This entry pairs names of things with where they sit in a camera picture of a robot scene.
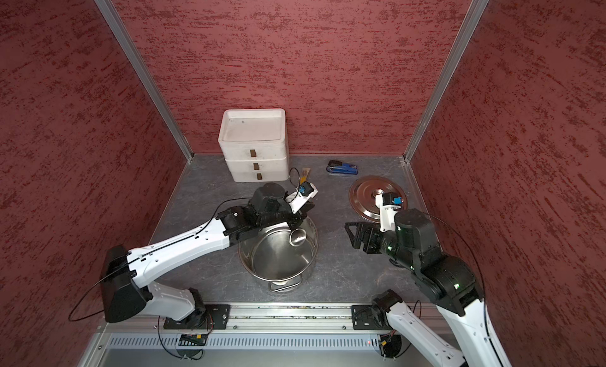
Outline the blue black stapler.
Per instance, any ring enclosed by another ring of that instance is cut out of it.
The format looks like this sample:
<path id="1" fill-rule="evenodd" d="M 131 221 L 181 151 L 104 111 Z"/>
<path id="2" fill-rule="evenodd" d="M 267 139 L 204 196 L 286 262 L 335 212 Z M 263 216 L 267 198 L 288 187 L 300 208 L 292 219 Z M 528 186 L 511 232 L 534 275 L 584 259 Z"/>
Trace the blue black stapler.
<path id="1" fill-rule="evenodd" d="M 330 174 L 338 175 L 357 175 L 358 167 L 350 163 L 344 163 L 339 160 L 330 160 L 326 170 Z"/>

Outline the aluminium corner post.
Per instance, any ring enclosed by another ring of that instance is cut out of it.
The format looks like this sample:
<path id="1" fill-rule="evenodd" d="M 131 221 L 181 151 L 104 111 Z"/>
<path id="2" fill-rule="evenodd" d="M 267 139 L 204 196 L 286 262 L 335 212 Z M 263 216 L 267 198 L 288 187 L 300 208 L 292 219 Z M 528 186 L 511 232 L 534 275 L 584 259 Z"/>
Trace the aluminium corner post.
<path id="1" fill-rule="evenodd" d="M 103 16 L 105 22 L 110 27 L 111 32 L 125 53 L 151 101 L 154 103 L 156 110 L 159 112 L 160 116 L 165 122 L 170 134 L 186 158 L 187 163 L 190 163 L 194 158 L 194 151 L 181 131 L 181 128 L 173 116 L 167 102 L 163 98 L 163 95 L 160 92 L 160 89 L 157 86 L 150 70 L 146 66 L 143 57 L 137 50 L 137 46 L 135 45 L 131 35 L 129 35 L 129 32 L 126 29 L 126 26 L 118 11 L 116 10 L 115 5 L 111 0 L 93 1 Z"/>
<path id="2" fill-rule="evenodd" d="M 446 58 L 440 72 L 440 76 L 437 79 L 437 83 L 421 115 L 419 124 L 415 128 L 413 136 L 403 154 L 406 164 L 412 164 L 414 154 L 421 144 L 421 140 L 427 129 L 429 128 L 429 124 L 440 105 L 443 94 L 445 94 L 447 87 L 457 70 L 459 62 L 461 61 L 462 56 L 466 51 L 466 48 L 470 43 L 476 28 L 478 27 L 489 1 L 490 0 L 471 0 L 465 18 L 462 21 L 454 42 L 451 45 L 451 50 L 448 53 L 448 57 Z"/>

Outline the white perforated vent strip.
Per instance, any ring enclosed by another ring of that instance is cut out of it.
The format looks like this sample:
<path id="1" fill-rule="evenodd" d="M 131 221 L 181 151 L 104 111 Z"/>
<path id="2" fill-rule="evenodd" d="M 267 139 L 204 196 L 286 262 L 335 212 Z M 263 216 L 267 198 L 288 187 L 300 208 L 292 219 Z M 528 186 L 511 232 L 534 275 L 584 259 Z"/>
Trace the white perforated vent strip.
<path id="1" fill-rule="evenodd" d="M 213 351 L 378 351 L 380 337 L 367 334 L 211 334 L 195 335 L 119 333 L 107 342 L 109 350 Z"/>

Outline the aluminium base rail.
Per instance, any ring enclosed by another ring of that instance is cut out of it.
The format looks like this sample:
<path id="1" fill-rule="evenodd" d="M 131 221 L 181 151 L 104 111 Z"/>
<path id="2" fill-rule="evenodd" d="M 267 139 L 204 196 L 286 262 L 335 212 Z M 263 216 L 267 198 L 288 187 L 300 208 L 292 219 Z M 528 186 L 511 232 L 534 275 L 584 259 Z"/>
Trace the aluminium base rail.
<path id="1" fill-rule="evenodd" d="M 352 303 L 232 302 L 214 306 L 213 329 L 169 330 L 156 317 L 136 317 L 118 324 L 102 323 L 81 357 L 80 366 L 430 366 L 409 341 L 397 335 L 389 353 L 388 328 L 355 324 L 354 315 L 369 305 Z M 137 333 L 208 337 L 211 334 L 367 334 L 380 337 L 378 351 L 198 351 L 109 350 L 114 334 Z"/>

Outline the right aluminium corner post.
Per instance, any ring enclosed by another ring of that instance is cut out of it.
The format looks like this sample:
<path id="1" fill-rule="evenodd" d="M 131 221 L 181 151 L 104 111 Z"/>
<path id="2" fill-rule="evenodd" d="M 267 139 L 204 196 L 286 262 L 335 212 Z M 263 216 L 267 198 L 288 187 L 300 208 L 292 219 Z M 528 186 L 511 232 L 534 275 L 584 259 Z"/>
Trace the right aluminium corner post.
<path id="1" fill-rule="evenodd" d="M 447 87 L 457 70 L 459 62 L 461 61 L 462 56 L 466 51 L 466 48 L 470 43 L 476 28 L 478 27 L 489 1 L 490 0 L 471 0 L 465 18 L 462 21 L 454 42 L 451 45 L 451 50 L 448 53 L 448 57 L 446 58 L 440 72 L 440 76 L 437 79 L 437 83 L 421 115 L 419 124 L 415 128 L 413 136 L 403 154 L 406 164 L 412 164 L 414 154 L 421 144 L 421 140 L 427 129 L 429 128 L 429 124 L 440 105 L 443 94 L 445 94 Z"/>

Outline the white three-drawer storage box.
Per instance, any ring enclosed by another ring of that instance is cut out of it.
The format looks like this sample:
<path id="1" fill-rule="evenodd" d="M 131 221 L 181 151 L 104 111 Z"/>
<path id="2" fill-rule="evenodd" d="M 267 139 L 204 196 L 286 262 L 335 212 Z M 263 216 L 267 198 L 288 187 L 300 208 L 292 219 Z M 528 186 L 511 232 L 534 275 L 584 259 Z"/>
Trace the white three-drawer storage box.
<path id="1" fill-rule="evenodd" d="M 218 141 L 235 182 L 289 178 L 287 122 L 282 108 L 225 111 Z"/>

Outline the steel pot lid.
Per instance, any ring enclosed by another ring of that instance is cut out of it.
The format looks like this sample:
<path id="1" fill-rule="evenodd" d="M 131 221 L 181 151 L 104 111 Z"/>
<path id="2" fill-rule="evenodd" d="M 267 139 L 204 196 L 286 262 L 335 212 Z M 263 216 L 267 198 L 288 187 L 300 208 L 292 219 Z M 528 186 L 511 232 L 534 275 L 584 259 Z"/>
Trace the steel pot lid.
<path id="1" fill-rule="evenodd" d="M 352 184 L 349 190 L 350 205 L 362 218 L 379 223 L 380 209 L 376 205 L 376 196 L 383 193 L 396 193 L 396 197 L 402 201 L 399 207 L 408 208 L 404 190 L 390 179 L 377 175 L 361 177 Z"/>

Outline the long steel ladle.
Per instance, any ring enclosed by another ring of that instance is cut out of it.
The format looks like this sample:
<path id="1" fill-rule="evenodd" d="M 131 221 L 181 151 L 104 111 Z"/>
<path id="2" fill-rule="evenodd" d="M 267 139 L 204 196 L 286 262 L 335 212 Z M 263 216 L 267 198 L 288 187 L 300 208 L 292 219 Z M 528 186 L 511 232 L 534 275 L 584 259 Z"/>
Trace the long steel ladle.
<path id="1" fill-rule="evenodd" d="M 289 235 L 289 244 L 292 247 L 303 246 L 307 242 L 307 231 L 304 228 L 297 228 Z"/>

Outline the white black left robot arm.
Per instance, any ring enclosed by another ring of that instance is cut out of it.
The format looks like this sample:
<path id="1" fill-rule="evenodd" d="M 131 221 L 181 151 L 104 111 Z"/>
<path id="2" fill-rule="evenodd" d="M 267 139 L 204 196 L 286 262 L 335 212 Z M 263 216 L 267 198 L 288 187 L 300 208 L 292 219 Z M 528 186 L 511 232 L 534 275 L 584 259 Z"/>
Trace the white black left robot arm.
<path id="1" fill-rule="evenodd" d="M 195 289 L 179 290 L 157 283 L 168 272 L 206 254 L 225 250 L 252 239 L 263 230 L 284 225 L 294 231 L 313 208 L 318 190 L 303 182 L 293 193 L 274 182 L 255 190 L 245 205 L 226 200 L 210 220 L 189 231 L 155 244 L 127 250 L 115 246 L 104 259 L 100 289 L 108 323 L 137 315 L 167 317 L 195 326 L 203 321 L 205 307 Z"/>

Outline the left aluminium corner post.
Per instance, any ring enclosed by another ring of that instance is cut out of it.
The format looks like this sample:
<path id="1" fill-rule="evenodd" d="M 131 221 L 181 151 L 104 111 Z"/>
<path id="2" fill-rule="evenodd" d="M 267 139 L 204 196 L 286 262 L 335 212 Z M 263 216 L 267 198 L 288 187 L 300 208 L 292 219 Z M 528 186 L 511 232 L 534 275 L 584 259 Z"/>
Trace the left aluminium corner post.
<path id="1" fill-rule="evenodd" d="M 115 5 L 111 0 L 93 1 L 103 16 L 105 22 L 110 27 L 111 32 L 125 53 L 151 101 L 154 103 L 156 110 L 159 112 L 160 116 L 165 122 L 170 134 L 186 158 L 187 163 L 190 163 L 194 158 L 194 151 L 181 131 L 181 128 L 173 116 L 167 102 L 163 98 L 163 95 L 160 92 L 160 89 L 157 86 L 150 70 L 146 66 L 143 57 L 137 50 L 137 46 L 135 45 L 131 35 L 129 35 L 129 32 L 126 29 L 126 26 L 118 11 L 116 10 Z"/>

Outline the stainless steel stock pot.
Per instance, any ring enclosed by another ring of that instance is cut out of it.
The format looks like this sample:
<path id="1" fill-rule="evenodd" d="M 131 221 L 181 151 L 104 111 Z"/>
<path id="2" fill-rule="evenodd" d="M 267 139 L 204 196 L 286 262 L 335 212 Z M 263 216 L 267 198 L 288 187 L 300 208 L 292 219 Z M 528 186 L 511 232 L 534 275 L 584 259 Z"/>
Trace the stainless steel stock pot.
<path id="1" fill-rule="evenodd" d="M 298 289 L 316 264 L 320 239 L 315 223 L 309 217 L 303 220 L 296 229 L 301 235 L 296 246 L 290 242 L 292 232 L 287 223 L 281 223 L 238 245 L 243 267 L 273 294 Z"/>

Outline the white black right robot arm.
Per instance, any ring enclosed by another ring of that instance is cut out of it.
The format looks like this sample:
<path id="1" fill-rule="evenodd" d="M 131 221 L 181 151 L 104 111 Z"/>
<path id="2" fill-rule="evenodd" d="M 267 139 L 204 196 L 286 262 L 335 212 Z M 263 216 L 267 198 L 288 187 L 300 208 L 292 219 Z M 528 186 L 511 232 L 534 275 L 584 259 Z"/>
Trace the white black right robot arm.
<path id="1" fill-rule="evenodd" d="M 370 222 L 346 223 L 345 229 L 353 248 L 382 253 L 411 272 L 458 345 L 449 345 L 392 290 L 373 299 L 375 322 L 408 340 L 434 366 L 509 366 L 489 319 L 482 278 L 465 261 L 443 252 L 434 220 L 417 209 L 406 209 L 395 213 L 389 230 Z"/>

